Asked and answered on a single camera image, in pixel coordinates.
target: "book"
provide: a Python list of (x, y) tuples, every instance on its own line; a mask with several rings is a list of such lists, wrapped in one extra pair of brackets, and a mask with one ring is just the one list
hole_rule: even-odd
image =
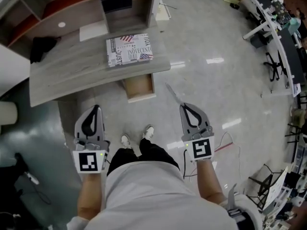
[(153, 59), (148, 34), (126, 35), (106, 40), (110, 67)]

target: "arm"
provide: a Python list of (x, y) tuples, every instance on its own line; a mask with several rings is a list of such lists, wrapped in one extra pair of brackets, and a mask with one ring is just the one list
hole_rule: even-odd
[(209, 159), (197, 162), (197, 183), (202, 198), (215, 204), (226, 200)]
[(100, 212), (101, 203), (101, 175), (87, 174), (78, 198), (78, 216), (87, 220), (93, 219)]

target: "gray wooden tabletop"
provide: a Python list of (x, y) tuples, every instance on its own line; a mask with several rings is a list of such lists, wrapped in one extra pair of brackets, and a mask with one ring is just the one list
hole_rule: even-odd
[[(171, 68), (155, 19), (142, 30), (129, 30), (80, 42), (79, 31), (62, 37), (39, 63), (30, 68), (30, 100), (36, 106), (94, 86)], [(109, 67), (106, 39), (148, 33), (153, 60)]]

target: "white t-shirt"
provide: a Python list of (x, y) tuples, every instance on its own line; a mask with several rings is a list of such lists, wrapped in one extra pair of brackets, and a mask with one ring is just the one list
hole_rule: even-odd
[[(243, 205), (258, 214), (251, 201), (247, 197), (244, 200)], [(196, 196), (186, 187), (176, 166), (159, 161), (133, 162), (112, 171), (106, 180), (106, 208), (91, 221), (74, 217), (67, 227), (68, 230), (237, 230), (235, 220), (222, 206)]]

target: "tiled floor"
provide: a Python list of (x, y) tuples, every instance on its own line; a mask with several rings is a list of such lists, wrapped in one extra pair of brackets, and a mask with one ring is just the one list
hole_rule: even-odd
[[(154, 74), (155, 98), (128, 103), (122, 86), (114, 82), (86, 91), (83, 110), (94, 103), (102, 107), (111, 156), (121, 147), (122, 133), (127, 133), (137, 148), (143, 129), (152, 124), (153, 142), (165, 148), (183, 170), (184, 148), (168, 149), (170, 144), (181, 141), (183, 132), (179, 106), (167, 90), (167, 82), (184, 102), (198, 106), (208, 115), (216, 147), (226, 131), (232, 135), (235, 145), (214, 157), (218, 162), (216, 172), (225, 192), (235, 183), (243, 191), (240, 185), (264, 163), (273, 169), (283, 168), (283, 136), (292, 98), (261, 99), (262, 91), (271, 85), (268, 69), (262, 64), (266, 60), (265, 48), (255, 49), (242, 39), (252, 26), (241, 11), (223, 0), (163, 2), (177, 8), (169, 8), (172, 18), (162, 33), (167, 52), (171, 63), (184, 61), (186, 66)], [(224, 61), (209, 64), (213, 58)], [(222, 144), (230, 140), (225, 135)], [(186, 174), (194, 168), (188, 161)], [(196, 177), (186, 182), (197, 191)]]

